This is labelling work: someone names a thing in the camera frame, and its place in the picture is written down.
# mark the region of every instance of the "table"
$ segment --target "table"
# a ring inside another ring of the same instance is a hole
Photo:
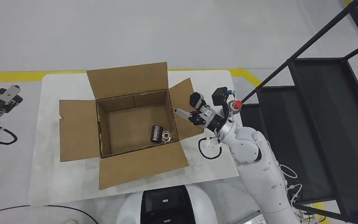
[[[212,105],[211,94],[217,87],[234,89],[228,71],[178,71],[169,72],[169,87],[186,78],[191,78],[194,91],[205,96]],[[59,100],[94,100],[86,74],[51,74],[43,79],[39,114],[36,126],[36,141],[29,191],[29,204],[41,206],[74,200],[105,197],[192,184],[203,181],[238,176],[234,161],[227,146],[223,145],[222,155],[215,160],[202,157],[197,142],[204,136],[213,136],[208,130],[203,134],[181,141],[189,167],[150,176],[144,179],[98,189],[99,158],[60,162],[59,159]],[[234,119],[241,124],[239,114]],[[208,156],[216,151],[204,151]]]

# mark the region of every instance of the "white robot body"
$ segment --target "white robot body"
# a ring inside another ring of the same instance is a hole
[[[286,193],[286,181],[266,138],[252,128],[226,122],[220,132],[230,148],[240,177],[267,223],[299,224]]]
[[[209,196],[196,185],[185,185],[189,194],[196,224],[218,224],[215,209]],[[127,197],[120,208],[116,224],[140,224],[144,192],[136,192]]]

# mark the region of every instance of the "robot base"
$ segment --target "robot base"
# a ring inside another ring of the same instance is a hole
[[[218,224],[209,196],[196,185],[136,192],[127,197],[117,224]]]

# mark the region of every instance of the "floor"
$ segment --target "floor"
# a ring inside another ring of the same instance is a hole
[[[263,80],[343,7],[343,0],[4,0],[0,3],[0,71],[79,70],[167,61],[171,69],[246,68]],[[346,55],[358,47],[357,36],[357,27],[345,18],[302,57]],[[358,74],[358,57],[350,63]],[[233,77],[233,82],[239,98],[254,88],[242,77]],[[27,204],[30,180],[22,177],[31,170],[41,91],[41,82],[16,83],[31,100],[1,120],[20,139],[0,150],[1,208]],[[1,82],[0,75],[0,87],[11,84]],[[269,83],[290,84],[287,70]],[[14,153],[20,148],[28,151]],[[17,169],[7,170],[9,163],[18,164]],[[199,185],[211,197],[219,223],[235,223],[258,210],[240,178]],[[86,210],[99,223],[114,223],[125,197],[65,205]],[[90,223],[83,214],[60,208],[0,213],[1,223],[61,223],[70,218]]]

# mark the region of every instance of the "open cardboard box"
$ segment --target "open cardboard box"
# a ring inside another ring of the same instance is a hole
[[[188,166],[180,140],[203,132],[179,118],[192,110],[190,79],[168,89],[167,63],[87,71],[95,100],[60,100],[60,160],[100,159],[99,189]],[[153,125],[172,133],[150,141]]]

